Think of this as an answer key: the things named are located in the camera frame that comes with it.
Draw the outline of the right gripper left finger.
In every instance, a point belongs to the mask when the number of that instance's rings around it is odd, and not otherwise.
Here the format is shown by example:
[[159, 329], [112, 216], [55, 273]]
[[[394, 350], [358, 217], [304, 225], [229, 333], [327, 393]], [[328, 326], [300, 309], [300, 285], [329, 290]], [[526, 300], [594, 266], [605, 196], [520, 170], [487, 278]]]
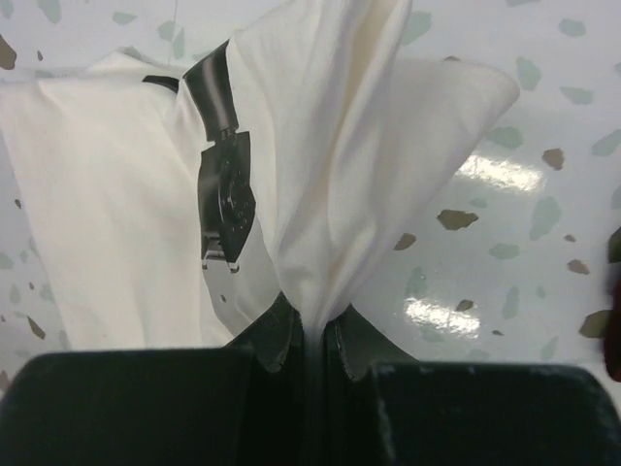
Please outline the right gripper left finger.
[[49, 353], [1, 402], [5, 465], [294, 465], [302, 328], [285, 298], [228, 345]]

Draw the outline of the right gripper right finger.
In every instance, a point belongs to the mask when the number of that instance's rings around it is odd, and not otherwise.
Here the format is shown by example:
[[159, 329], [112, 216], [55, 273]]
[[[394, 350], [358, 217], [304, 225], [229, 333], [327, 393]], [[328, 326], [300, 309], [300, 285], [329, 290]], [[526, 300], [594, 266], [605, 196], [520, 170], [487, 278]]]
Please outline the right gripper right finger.
[[616, 465], [620, 418], [568, 365], [425, 362], [355, 310], [324, 333], [330, 465]]

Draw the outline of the white t shirt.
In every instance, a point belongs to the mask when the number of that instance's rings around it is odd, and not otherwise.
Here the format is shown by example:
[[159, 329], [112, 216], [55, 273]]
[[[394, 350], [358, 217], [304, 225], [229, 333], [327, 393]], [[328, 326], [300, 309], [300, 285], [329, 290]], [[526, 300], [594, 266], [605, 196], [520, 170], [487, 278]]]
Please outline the white t shirt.
[[204, 273], [245, 321], [315, 332], [517, 100], [505, 73], [401, 52], [408, 1], [288, 1], [183, 75], [116, 52], [5, 83], [1, 138], [73, 350], [219, 346]]

